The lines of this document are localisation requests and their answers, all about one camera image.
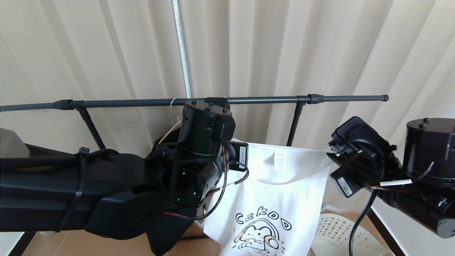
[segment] black garment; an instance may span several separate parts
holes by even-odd
[[[177,142],[179,133],[180,128],[171,132],[163,140],[163,143]],[[161,138],[155,142],[155,145],[157,145],[160,140]],[[184,216],[196,217],[196,211],[197,210],[195,209],[183,209],[177,213]],[[161,256],[170,251],[191,224],[193,224],[192,220],[184,220],[170,215],[163,215],[161,220],[147,231],[147,237],[152,252],[157,256]]]

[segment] laundry basket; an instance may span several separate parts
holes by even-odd
[[[353,225],[354,222],[337,214],[321,214],[316,236],[307,256],[349,255],[349,237]],[[356,256],[380,256],[390,252],[361,226],[355,232],[353,251]]]

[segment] t-shirt tag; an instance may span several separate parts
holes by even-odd
[[[286,168],[286,152],[275,151],[274,169],[275,171],[284,171]]]

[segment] white strip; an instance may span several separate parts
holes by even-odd
[[[182,60],[183,81],[185,82],[185,91],[187,98],[191,98],[190,81],[188,79],[187,57],[185,55],[185,45],[183,44],[182,26],[180,25],[180,11],[178,9],[178,1],[172,0],[174,6],[175,28],[177,30],[178,47],[180,48],[180,58]]]
[[[410,179],[401,179],[401,180],[393,180],[393,181],[383,181],[379,184],[382,186],[397,186],[397,185],[406,185],[411,184],[412,180]]]

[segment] cartoon graphic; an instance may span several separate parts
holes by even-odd
[[[240,243],[239,249],[249,247],[263,256],[268,256],[271,251],[278,249],[279,241],[275,226],[267,219],[257,219],[237,235],[234,243]]]

